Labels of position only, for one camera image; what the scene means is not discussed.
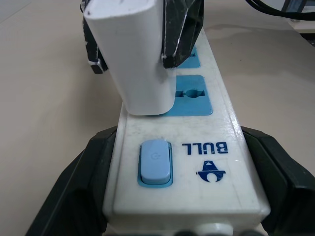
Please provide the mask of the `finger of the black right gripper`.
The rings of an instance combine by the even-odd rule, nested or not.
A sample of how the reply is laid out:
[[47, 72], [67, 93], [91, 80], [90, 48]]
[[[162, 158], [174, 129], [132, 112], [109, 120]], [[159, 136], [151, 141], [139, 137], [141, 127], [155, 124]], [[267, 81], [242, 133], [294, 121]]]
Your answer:
[[83, 33], [86, 43], [88, 64], [95, 74], [103, 74], [108, 70], [108, 67], [85, 18], [83, 18]]
[[204, 23], [204, 0], [164, 0], [161, 59], [166, 69], [189, 56]]

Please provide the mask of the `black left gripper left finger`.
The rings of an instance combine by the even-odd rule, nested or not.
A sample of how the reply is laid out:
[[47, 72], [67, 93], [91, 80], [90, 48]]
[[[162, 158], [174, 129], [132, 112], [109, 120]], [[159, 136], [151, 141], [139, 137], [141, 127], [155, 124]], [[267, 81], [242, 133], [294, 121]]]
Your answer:
[[31, 236], [102, 236], [102, 213], [117, 127], [96, 133], [60, 174], [31, 224]]

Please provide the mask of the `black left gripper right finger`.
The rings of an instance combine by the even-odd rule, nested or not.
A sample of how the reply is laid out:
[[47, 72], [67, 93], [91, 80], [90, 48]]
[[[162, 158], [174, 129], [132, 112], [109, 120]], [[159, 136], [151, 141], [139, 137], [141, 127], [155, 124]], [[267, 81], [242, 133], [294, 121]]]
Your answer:
[[270, 204], [261, 222], [269, 236], [315, 236], [315, 177], [272, 136], [242, 127]]

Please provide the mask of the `white charger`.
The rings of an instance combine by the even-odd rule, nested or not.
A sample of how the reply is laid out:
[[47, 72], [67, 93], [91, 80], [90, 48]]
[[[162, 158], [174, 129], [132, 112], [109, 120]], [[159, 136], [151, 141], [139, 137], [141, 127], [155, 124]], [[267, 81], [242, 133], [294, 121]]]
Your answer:
[[163, 67], [163, 0], [91, 0], [85, 11], [92, 35], [126, 110], [160, 115], [174, 104], [176, 73]]

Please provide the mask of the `white power strip blue sockets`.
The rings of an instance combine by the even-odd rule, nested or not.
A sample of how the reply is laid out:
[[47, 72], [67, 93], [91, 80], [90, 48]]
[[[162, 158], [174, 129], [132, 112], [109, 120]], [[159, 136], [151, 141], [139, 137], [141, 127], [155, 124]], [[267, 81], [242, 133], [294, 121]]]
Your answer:
[[[204, 31], [196, 50], [201, 66], [177, 73], [204, 78], [212, 114], [141, 117], [121, 109], [102, 207], [118, 234], [233, 236], [271, 211]], [[167, 187], [146, 187], [139, 179], [140, 146], [153, 139], [171, 144]]]

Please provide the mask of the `dark grey block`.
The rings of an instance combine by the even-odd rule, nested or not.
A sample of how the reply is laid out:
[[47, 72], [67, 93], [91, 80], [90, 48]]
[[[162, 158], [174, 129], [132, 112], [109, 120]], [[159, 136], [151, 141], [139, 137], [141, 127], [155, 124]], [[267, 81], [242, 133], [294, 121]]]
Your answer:
[[302, 12], [307, 0], [285, 0], [282, 12]]

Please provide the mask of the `white flat base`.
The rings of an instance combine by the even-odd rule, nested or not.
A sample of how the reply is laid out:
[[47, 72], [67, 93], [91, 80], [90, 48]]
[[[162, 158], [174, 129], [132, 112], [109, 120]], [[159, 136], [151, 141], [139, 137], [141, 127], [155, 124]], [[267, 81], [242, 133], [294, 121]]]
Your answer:
[[315, 21], [286, 20], [298, 33], [315, 33]]

